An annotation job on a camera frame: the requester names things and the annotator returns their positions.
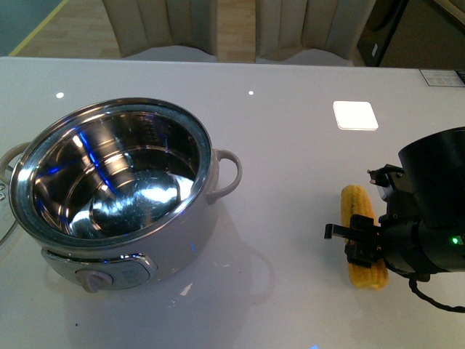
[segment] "black cable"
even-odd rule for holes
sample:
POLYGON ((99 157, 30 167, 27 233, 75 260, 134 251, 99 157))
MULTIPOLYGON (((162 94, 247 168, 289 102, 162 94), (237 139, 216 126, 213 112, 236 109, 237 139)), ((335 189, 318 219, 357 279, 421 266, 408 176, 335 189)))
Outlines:
POLYGON ((454 313, 465 313, 465 307, 461 307, 461 306, 451 307, 449 305, 444 305, 442 303, 436 302, 431 297, 426 296, 423 292, 419 290, 418 285, 416 283, 415 276, 412 276, 408 279, 408 285, 414 294, 416 294, 422 300, 426 300, 428 303, 432 304, 436 308, 439 308, 441 310, 451 311, 454 313))

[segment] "wooden floor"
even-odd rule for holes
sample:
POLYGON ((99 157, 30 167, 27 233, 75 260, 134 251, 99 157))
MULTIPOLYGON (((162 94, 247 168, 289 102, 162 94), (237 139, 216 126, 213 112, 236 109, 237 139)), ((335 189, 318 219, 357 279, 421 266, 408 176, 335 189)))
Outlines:
MULTIPOLYGON (((255 0, 218 1, 218 60, 253 62, 255 0)), ((101 0, 68 0, 17 56, 120 58, 101 0)))

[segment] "chair backrest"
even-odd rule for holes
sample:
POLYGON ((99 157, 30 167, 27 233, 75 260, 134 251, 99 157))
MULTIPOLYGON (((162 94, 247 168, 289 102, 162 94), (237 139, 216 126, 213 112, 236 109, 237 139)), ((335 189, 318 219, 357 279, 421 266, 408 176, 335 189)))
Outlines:
POLYGON ((256 56, 285 60, 302 48, 351 54, 376 0, 256 0, 256 56))
POLYGON ((217 54, 217 0, 103 0, 122 57, 182 45, 217 54))

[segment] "green indicator light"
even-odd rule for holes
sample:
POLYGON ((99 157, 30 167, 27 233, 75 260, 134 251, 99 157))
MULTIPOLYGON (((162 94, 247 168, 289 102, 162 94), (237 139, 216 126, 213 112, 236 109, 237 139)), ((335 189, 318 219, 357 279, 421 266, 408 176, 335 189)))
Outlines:
POLYGON ((454 245, 463 245, 464 244, 464 241, 462 240, 461 236, 453 236, 452 238, 450 238, 450 240, 452 241, 452 243, 454 245))

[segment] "pot handle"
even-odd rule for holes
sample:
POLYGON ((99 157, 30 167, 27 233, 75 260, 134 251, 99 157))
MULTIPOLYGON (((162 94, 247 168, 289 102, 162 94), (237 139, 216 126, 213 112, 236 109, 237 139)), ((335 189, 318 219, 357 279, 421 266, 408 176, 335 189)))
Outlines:
POLYGON ((8 164, 12 159, 16 156, 20 155, 27 147, 29 143, 22 143, 16 145, 15 147, 11 148, 7 151, 0 159, 0 180, 5 182, 5 184, 9 184, 9 177, 7 176, 7 167, 8 164))
POLYGON ((240 183, 240 179, 242 178, 242 165, 240 164, 239 158, 234 153, 224 149, 213 149, 212 156, 213 161, 216 163, 216 169, 214 173, 215 178, 212 182, 213 189, 209 190, 206 194, 206 198, 209 204, 213 204, 219 198, 222 198, 223 196, 226 196, 235 190, 240 183), (216 189, 215 186, 217 185, 219 176, 219 162, 222 159, 231 160, 235 164, 238 173, 236 174, 235 179, 231 182, 231 184, 222 189, 216 189))

